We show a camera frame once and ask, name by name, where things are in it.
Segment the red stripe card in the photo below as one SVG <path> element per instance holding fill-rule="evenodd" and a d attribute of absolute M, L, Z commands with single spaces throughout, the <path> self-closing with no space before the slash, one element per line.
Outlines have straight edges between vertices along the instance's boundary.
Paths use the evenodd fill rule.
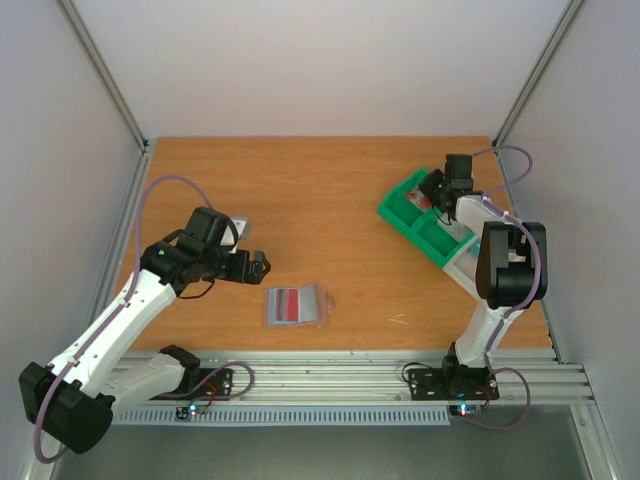
<path fill-rule="evenodd" d="M 299 291 L 292 288 L 275 290 L 274 321 L 297 323 L 299 320 Z"/>

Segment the pink leather card holder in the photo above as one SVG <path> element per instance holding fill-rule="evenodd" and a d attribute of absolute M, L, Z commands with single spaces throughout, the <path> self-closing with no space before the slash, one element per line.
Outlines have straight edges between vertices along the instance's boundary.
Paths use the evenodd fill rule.
<path fill-rule="evenodd" d="M 322 284 L 270 288 L 265 292 L 264 323 L 273 328 L 322 327 L 329 323 L 332 308 Z"/>

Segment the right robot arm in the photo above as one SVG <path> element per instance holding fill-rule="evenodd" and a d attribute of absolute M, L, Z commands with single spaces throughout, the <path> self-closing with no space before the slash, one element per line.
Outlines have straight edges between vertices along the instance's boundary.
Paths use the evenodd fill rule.
<path fill-rule="evenodd" d="M 479 296 L 464 333 L 451 344 L 431 378 L 441 395 L 467 400 L 493 392 L 491 360 L 513 321 L 547 290 L 546 229 L 499 208 L 488 193 L 474 189 L 473 156 L 448 154 L 444 169 L 419 184 L 431 206 L 480 239 L 474 285 Z"/>

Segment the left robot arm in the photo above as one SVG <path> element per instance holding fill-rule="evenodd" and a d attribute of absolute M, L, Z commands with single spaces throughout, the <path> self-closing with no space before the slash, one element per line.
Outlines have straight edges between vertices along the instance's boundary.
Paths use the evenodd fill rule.
<path fill-rule="evenodd" d="M 271 265 L 261 251 L 241 250 L 250 222 L 212 208 L 196 208 L 186 227 L 143 251 L 115 299 L 88 329 L 46 365 L 29 363 L 19 375 L 27 419 L 34 425 L 34 450 L 45 435 L 64 452 L 82 454 L 106 434 L 116 416 L 153 399 L 194 399 L 208 387 L 230 398 L 229 367 L 202 368 L 191 352 L 169 345 L 143 365 L 113 370 L 143 330 L 195 283 L 218 281 L 258 285 Z"/>

